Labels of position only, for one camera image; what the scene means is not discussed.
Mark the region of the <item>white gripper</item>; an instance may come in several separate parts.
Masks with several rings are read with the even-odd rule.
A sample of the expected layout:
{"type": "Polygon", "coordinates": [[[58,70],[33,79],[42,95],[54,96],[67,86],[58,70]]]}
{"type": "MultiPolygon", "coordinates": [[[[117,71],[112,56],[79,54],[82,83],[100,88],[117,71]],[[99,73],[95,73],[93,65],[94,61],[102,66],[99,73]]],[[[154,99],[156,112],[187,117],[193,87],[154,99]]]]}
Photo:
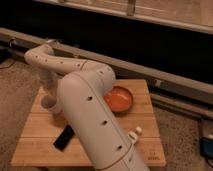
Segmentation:
{"type": "Polygon", "coordinates": [[[58,75],[55,72],[43,70],[39,74],[44,91],[52,98],[57,97],[58,75]]]}

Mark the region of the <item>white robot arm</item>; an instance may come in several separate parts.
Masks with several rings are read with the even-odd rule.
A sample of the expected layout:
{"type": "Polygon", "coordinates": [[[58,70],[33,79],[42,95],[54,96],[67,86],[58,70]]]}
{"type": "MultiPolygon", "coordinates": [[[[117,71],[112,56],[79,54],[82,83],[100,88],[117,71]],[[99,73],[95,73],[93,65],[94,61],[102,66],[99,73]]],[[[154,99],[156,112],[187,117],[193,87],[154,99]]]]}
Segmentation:
{"type": "Polygon", "coordinates": [[[150,171],[103,99],[116,81],[109,65],[58,57],[48,44],[28,50],[24,58],[42,71],[46,85],[52,83],[53,73],[62,76],[57,102],[97,171],[150,171]]]}

